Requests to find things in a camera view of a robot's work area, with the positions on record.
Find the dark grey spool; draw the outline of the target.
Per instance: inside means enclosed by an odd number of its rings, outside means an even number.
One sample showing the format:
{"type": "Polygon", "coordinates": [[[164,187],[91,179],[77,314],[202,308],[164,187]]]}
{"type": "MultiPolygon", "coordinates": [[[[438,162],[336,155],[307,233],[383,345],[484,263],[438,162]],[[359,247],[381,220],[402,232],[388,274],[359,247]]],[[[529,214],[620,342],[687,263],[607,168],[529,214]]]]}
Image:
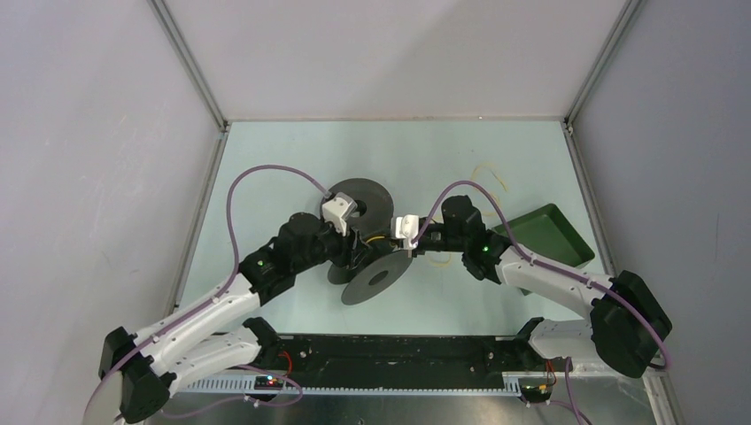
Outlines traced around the dark grey spool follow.
{"type": "Polygon", "coordinates": [[[362,240],[390,233],[394,204],[390,192],[380,183],[367,178],[342,180],[329,188],[351,197],[357,204],[353,216],[347,219],[362,240]]]}
{"type": "Polygon", "coordinates": [[[356,268],[330,266],[329,283],[342,285],[341,302],[357,305],[379,295],[395,283],[411,266],[413,258],[404,251],[375,256],[356,268]]]}

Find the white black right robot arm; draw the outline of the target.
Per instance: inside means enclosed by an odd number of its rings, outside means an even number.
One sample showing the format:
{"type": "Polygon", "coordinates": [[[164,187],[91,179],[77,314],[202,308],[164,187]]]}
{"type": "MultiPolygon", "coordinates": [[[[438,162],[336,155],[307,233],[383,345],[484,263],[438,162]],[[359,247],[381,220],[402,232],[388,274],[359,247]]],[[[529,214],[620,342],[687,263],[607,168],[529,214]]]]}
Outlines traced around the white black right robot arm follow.
{"type": "Polygon", "coordinates": [[[396,217],[391,234],[414,254],[458,252],[477,280],[535,293],[578,314],[590,329],[589,346],[621,375],[639,378],[656,366],[654,357],[662,351],[672,323],[638,274],[585,274],[541,256],[488,229],[467,196],[447,198],[441,213],[440,223],[413,214],[396,217]]]}

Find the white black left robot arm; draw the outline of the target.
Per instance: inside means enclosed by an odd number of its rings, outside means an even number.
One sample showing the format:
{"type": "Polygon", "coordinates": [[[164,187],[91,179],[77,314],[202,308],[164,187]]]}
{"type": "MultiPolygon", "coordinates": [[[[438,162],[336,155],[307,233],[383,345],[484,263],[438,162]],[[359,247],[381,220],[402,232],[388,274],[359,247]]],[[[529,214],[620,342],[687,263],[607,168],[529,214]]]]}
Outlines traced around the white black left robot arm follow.
{"type": "Polygon", "coordinates": [[[236,259],[226,281],[192,304],[136,332],[111,331],[99,376],[103,381],[116,372],[122,376],[120,419],[144,421],[179,389],[222,369],[251,363],[272,367],[280,345],[264,320],[252,320],[222,338],[213,333],[291,289],[299,274],[326,262],[357,269],[383,245],[367,243],[356,231],[341,234],[311,213],[296,213],[268,243],[236,259]]]}

